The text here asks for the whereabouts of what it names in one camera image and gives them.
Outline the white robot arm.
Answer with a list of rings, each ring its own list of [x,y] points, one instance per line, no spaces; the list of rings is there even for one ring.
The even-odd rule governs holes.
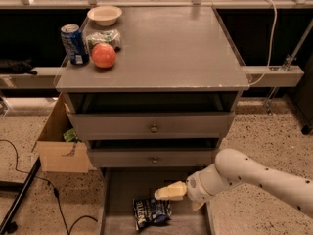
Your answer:
[[[309,217],[313,217],[313,182],[310,179],[266,167],[234,149],[217,153],[213,164],[155,190],[157,200],[181,201],[187,196],[194,211],[210,199],[247,183],[261,188]]]

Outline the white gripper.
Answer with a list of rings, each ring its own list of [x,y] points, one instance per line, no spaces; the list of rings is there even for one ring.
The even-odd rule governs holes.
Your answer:
[[[181,201],[186,194],[193,201],[192,209],[194,212],[198,211],[207,201],[209,194],[202,187],[198,173],[190,175],[186,179],[186,184],[177,181],[155,190],[155,198],[164,201]]]

